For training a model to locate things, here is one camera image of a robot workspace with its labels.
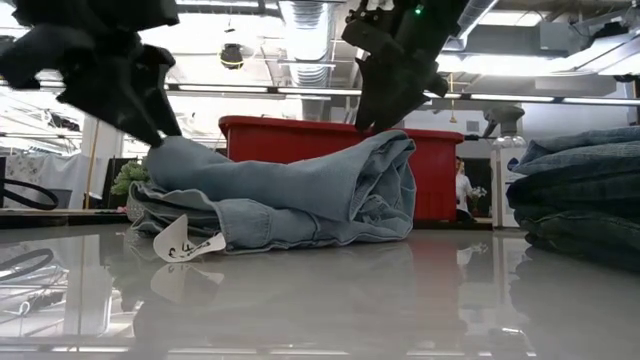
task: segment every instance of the red plastic bin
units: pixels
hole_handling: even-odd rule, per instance
[[[353,146],[366,135],[352,125],[225,116],[220,129],[233,161],[258,160],[288,164]],[[456,219],[456,144],[459,133],[404,129],[416,142],[409,165],[416,178],[418,221]]]

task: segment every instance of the green plant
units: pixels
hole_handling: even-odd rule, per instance
[[[116,176],[113,186],[111,187],[111,193],[113,195],[127,195],[132,182],[148,182],[149,180],[149,172],[144,165],[135,160],[129,161],[124,164],[122,169],[120,169],[120,173]]]

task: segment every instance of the stack of jeans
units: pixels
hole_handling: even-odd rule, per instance
[[[640,127],[531,142],[507,192],[532,245],[640,270]]]

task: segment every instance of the light blue denim shirt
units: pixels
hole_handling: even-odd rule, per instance
[[[414,150],[394,130],[288,165],[234,163],[168,137],[147,157],[153,184],[132,184],[131,196],[146,210],[134,229],[157,234],[187,214],[190,235],[222,232],[228,253],[401,240],[413,226]]]

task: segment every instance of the ventilation duct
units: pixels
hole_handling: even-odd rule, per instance
[[[329,56],[333,29],[333,6],[316,1],[281,1],[280,11],[287,30],[287,55],[292,60],[324,62]],[[330,69],[326,64],[292,64],[296,86],[326,87]],[[304,120],[321,120],[323,101],[302,100]]]
[[[496,6],[499,0],[469,0],[467,7],[460,15],[458,25],[460,25],[459,38],[466,38],[473,29],[478,26],[480,20]]]

